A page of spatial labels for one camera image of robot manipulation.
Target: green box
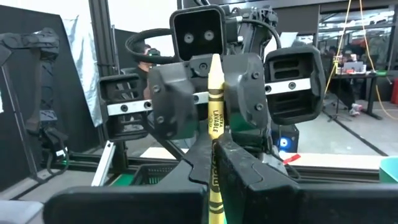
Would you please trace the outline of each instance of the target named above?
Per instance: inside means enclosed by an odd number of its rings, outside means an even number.
[[[390,156],[381,161],[379,179],[381,183],[398,183],[398,156]]]

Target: laptop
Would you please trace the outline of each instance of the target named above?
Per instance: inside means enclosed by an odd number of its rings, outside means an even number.
[[[363,62],[346,62],[343,65],[344,72],[365,72],[363,71]]]

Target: blue light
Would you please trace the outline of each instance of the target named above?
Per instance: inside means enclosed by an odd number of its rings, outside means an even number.
[[[290,138],[281,137],[278,141],[280,151],[289,152],[292,147],[292,140]]]

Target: yellow crayon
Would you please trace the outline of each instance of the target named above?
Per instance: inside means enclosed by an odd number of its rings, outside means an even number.
[[[215,139],[224,133],[224,73],[221,66],[220,55],[214,54],[208,75],[208,129],[213,140],[211,149],[214,152]],[[215,155],[211,160],[211,181],[209,201],[209,223],[224,223],[224,206],[218,185],[218,174]]]

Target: window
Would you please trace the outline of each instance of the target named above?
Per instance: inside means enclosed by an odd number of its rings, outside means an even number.
[[[313,35],[298,35],[294,40],[292,46],[301,46],[301,45],[312,45],[313,44]]]
[[[320,17],[319,29],[338,29],[346,27],[362,26],[361,12],[353,11],[348,14],[347,25],[345,25],[346,12],[323,14]],[[372,9],[363,11],[364,25],[389,25],[392,24],[394,17],[394,8],[389,7],[385,9]]]
[[[340,40],[343,38],[340,52],[356,54],[358,59],[370,66],[370,60],[366,53],[361,13],[359,11],[350,12],[347,25],[344,24],[345,14],[346,12],[338,12],[320,16],[318,48],[321,53],[328,54],[331,48],[338,48]],[[394,25],[392,23],[395,16],[394,7],[364,10],[363,15],[369,54],[376,69],[384,70],[390,54],[389,44]]]

